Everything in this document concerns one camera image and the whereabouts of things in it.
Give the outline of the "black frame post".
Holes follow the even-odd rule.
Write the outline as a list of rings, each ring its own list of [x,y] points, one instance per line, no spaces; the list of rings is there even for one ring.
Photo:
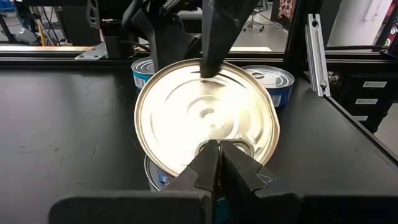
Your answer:
[[[284,62],[293,75],[308,68],[305,25],[309,14],[319,14],[323,0],[297,0],[292,27],[289,31]]]

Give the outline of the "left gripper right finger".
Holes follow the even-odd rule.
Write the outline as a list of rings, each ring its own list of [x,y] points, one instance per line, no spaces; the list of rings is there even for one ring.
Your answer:
[[[233,224],[398,224],[398,195],[295,190],[231,142],[220,149]]]

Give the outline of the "blue pink label salmon can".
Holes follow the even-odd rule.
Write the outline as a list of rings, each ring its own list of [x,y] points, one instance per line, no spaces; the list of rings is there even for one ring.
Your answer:
[[[261,164],[272,157],[280,124],[269,92],[250,74],[222,63],[203,78],[199,58],[173,63],[144,85],[136,101],[137,138],[149,159],[178,176],[210,139],[248,146]]]

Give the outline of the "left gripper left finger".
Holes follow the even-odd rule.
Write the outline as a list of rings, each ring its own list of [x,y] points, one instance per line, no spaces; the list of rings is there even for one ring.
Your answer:
[[[208,141],[165,189],[83,192],[55,202],[48,224],[213,224],[219,144]]]

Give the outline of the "silver aluminium extrusion post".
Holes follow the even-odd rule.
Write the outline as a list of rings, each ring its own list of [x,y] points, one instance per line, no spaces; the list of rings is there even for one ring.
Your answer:
[[[308,14],[305,40],[312,90],[320,97],[329,97],[331,93],[319,14]]]

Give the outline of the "silver corner bracket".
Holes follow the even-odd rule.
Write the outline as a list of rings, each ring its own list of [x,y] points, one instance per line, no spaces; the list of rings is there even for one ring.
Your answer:
[[[75,57],[77,61],[97,61],[102,58],[108,58],[108,51],[104,42],[92,47]]]

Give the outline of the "dark blue label tin can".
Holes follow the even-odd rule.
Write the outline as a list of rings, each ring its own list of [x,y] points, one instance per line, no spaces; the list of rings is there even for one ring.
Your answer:
[[[244,66],[243,70],[266,88],[275,108],[286,107],[295,81],[291,73],[268,65],[248,65]]]

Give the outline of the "black table edge rail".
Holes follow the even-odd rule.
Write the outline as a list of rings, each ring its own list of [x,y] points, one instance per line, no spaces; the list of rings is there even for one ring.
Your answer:
[[[140,52],[133,57],[125,59],[101,58],[94,60],[77,60],[75,57],[91,47],[34,47],[34,46],[0,46],[0,67],[61,67],[61,66],[110,66],[118,67],[128,65],[139,57],[148,56]],[[326,66],[329,70],[343,71],[398,71],[398,59],[384,52],[327,52]],[[296,59],[288,62],[282,52],[239,52],[233,51],[225,59],[238,66],[249,64],[269,64],[276,67],[295,66],[307,69],[305,59]]]
[[[325,143],[332,135],[342,137],[343,128],[347,126],[351,133],[366,144],[372,144],[375,153],[398,172],[397,154],[378,140],[332,97],[319,97],[314,93],[306,74],[299,73],[297,81],[299,86],[305,89],[305,96],[297,98],[298,108],[294,111],[294,115],[299,115],[299,120],[303,121],[301,132],[313,137],[315,142]]]

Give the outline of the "teal label tin can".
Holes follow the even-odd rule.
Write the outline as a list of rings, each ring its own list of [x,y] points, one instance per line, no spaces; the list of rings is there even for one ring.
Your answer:
[[[175,179],[155,165],[148,156],[144,157],[144,170],[151,191],[161,191]],[[216,199],[215,223],[229,224],[229,205],[221,190]]]

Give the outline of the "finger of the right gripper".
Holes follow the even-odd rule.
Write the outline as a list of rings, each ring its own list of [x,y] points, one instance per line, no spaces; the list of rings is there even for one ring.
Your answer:
[[[202,0],[200,76],[212,78],[260,0]]]
[[[151,15],[150,56],[156,72],[175,62],[192,58],[200,50],[200,37],[189,34],[176,14]]]

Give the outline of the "light blue label tin can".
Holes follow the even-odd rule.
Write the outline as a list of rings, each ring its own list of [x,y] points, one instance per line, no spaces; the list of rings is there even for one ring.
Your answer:
[[[138,89],[142,89],[147,81],[153,76],[154,63],[150,57],[140,58],[131,65],[134,84]]]

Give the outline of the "black drawer cabinet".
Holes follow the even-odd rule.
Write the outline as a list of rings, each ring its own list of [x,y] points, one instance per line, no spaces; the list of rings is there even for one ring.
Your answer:
[[[398,99],[398,73],[329,73],[330,91],[354,119],[375,133]]]

